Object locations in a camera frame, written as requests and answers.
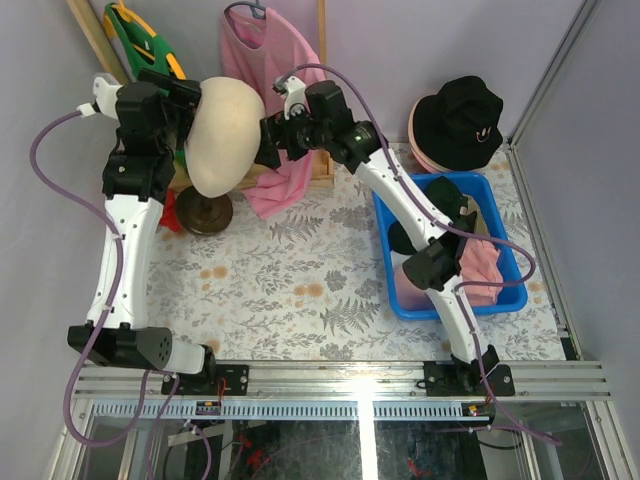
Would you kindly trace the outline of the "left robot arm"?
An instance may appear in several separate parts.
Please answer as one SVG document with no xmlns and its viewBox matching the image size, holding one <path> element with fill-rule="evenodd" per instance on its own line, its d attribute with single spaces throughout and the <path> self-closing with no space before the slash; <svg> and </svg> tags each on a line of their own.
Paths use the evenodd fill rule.
<svg viewBox="0 0 640 480">
<path fill-rule="evenodd" d="M 94 80 L 94 109 L 119 125 L 102 173 L 106 236 L 98 286 L 87 320 L 67 342 L 104 367 L 175 373 L 181 394 L 208 394 L 219 381 L 214 353 L 154 326 L 146 305 L 150 247 L 201 98 L 197 82 L 149 69 L 120 85 Z"/>
</svg>

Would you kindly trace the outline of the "beige bucket hat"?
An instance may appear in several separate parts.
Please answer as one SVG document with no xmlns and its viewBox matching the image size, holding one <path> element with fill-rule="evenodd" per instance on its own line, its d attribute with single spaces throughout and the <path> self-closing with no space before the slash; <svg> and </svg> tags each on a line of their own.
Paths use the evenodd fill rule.
<svg viewBox="0 0 640 480">
<path fill-rule="evenodd" d="M 418 142 L 417 142 L 417 140 L 416 140 L 416 136 L 415 136 L 415 133 L 414 133 L 414 116 L 415 116 L 416 109 L 417 109 L 417 107 L 418 107 L 418 105 L 419 105 L 419 103 L 420 103 L 420 102 L 421 102 L 421 100 L 418 100 L 418 101 L 413 105 L 413 107 L 412 107 L 412 109 L 411 109 L 411 112 L 410 112 L 410 114 L 409 114 L 409 119 L 408 119 L 408 140 L 409 140 L 409 146 L 410 146 L 410 149 L 411 149 L 411 147 L 417 147 L 417 148 L 418 148 L 418 149 L 419 149 L 419 150 L 420 150 L 424 155 L 426 155 L 426 154 L 422 151 L 422 149 L 420 148 L 420 146 L 418 145 Z M 447 168 L 445 168 L 445 167 L 443 167 L 443 166 L 441 166 L 441 165 L 439 165 L 439 164 L 437 164 L 437 165 L 438 165 L 438 167 L 442 170 L 442 172 L 441 172 L 441 173 L 450 173 L 450 172 L 451 172 L 451 170 L 450 170 L 450 169 L 447 169 Z"/>
</svg>

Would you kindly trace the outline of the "dark mannequin base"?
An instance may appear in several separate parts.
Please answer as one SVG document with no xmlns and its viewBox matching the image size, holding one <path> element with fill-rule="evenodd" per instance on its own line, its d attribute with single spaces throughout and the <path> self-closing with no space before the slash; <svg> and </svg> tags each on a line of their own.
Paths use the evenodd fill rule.
<svg viewBox="0 0 640 480">
<path fill-rule="evenodd" d="M 233 205 L 228 194 L 209 198 L 190 186 L 177 196 L 175 213 L 184 230 L 196 236 L 209 237 L 229 226 Z"/>
</svg>

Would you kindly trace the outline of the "black hat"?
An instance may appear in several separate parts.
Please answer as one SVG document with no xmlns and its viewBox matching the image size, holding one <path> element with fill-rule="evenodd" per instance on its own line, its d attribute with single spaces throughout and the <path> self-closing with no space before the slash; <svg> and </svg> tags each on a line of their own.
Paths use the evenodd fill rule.
<svg viewBox="0 0 640 480">
<path fill-rule="evenodd" d="M 420 100 L 414 133 L 428 157 L 451 172 L 477 170 L 489 163 L 503 142 L 498 128 L 503 100 L 484 80 L 460 77 Z"/>
</svg>

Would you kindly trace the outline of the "cream foam mannequin head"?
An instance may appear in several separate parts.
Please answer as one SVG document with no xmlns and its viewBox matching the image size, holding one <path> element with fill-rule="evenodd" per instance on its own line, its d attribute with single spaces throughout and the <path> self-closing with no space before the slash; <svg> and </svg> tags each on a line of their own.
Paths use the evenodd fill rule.
<svg viewBox="0 0 640 480">
<path fill-rule="evenodd" d="M 254 164 L 265 107 L 259 94 L 238 79 L 211 77 L 200 87 L 184 152 L 195 189 L 215 198 L 240 184 Z"/>
</svg>

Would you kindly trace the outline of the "pink t-shirt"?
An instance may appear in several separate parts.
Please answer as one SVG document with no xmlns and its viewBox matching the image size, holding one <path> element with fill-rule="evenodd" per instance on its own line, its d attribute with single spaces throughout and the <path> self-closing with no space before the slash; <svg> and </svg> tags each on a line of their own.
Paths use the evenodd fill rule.
<svg viewBox="0 0 640 480">
<path fill-rule="evenodd" d="M 302 34 L 275 10 L 268 8 L 262 19 L 232 9 L 221 20 L 220 55 L 222 73 L 250 85 L 264 102 L 267 115 L 283 109 L 283 99 L 273 82 L 301 64 L 317 64 L 319 58 Z M 308 191 L 314 154 L 290 161 L 279 152 L 282 166 L 257 177 L 256 185 L 244 191 L 249 206 L 263 220 L 301 200 Z"/>
</svg>

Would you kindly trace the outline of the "pink bucket hat strawberry logo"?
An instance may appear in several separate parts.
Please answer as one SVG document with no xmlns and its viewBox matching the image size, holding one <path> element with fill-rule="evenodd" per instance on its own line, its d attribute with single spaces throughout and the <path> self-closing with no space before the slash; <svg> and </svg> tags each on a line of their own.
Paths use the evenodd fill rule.
<svg viewBox="0 0 640 480">
<path fill-rule="evenodd" d="M 424 155 L 417 147 L 411 147 L 411 153 L 422 168 L 430 173 L 441 173 L 442 170 L 428 156 Z"/>
</svg>

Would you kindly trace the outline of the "blue plastic bin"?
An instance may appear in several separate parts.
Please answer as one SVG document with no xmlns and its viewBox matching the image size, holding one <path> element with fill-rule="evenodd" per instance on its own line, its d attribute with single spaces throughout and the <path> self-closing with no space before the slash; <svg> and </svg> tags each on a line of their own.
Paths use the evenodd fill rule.
<svg viewBox="0 0 640 480">
<path fill-rule="evenodd" d="M 500 218 L 500 213 L 488 180 L 480 174 L 471 172 L 452 173 L 446 177 L 451 180 L 464 195 L 469 195 L 476 200 L 482 210 L 491 236 L 505 240 L 507 233 Z M 437 320 L 439 315 L 435 307 L 433 310 L 425 311 L 407 311 L 399 307 L 394 284 L 394 270 L 397 266 L 401 266 L 408 256 L 391 250 L 388 241 L 388 229 L 391 224 L 397 220 L 378 196 L 374 196 L 373 199 L 381 237 L 389 301 L 392 311 L 403 321 Z M 524 285 L 507 285 L 521 278 L 521 272 L 513 251 L 504 245 L 493 245 L 500 252 L 498 268 L 503 277 L 502 283 L 504 283 L 505 286 L 502 287 L 502 291 L 495 305 L 472 307 L 474 315 L 477 317 L 517 312 L 524 308 L 528 299 Z"/>
</svg>

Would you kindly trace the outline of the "dark green cap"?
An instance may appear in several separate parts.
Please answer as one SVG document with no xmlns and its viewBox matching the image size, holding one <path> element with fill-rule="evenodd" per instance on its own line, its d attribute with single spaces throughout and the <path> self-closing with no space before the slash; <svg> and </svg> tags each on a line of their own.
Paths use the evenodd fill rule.
<svg viewBox="0 0 640 480">
<path fill-rule="evenodd" d="M 431 181 L 424 189 L 425 196 L 441 212 L 455 220 L 455 227 L 467 232 L 478 233 L 481 214 L 475 200 L 464 195 L 448 178 L 440 176 Z M 388 241 L 392 251 L 413 255 L 417 252 L 408 234 L 399 221 L 395 221 L 388 229 Z"/>
</svg>

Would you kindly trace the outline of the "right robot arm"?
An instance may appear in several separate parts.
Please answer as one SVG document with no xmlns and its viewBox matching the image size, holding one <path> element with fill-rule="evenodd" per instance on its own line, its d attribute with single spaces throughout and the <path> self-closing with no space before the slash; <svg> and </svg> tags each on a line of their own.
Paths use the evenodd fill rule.
<svg viewBox="0 0 640 480">
<path fill-rule="evenodd" d="M 511 371 L 481 334 L 464 290 L 459 260 L 473 235 L 470 217 L 452 220 L 438 210 L 400 165 L 376 122 L 354 120 L 334 81 L 306 85 L 288 75 L 273 89 L 283 109 L 260 123 L 257 162 L 275 167 L 282 153 L 294 161 L 311 150 L 327 151 L 385 203 L 415 248 L 402 269 L 431 300 L 451 346 L 450 362 L 426 375 L 426 388 L 441 395 L 511 393 Z"/>
</svg>

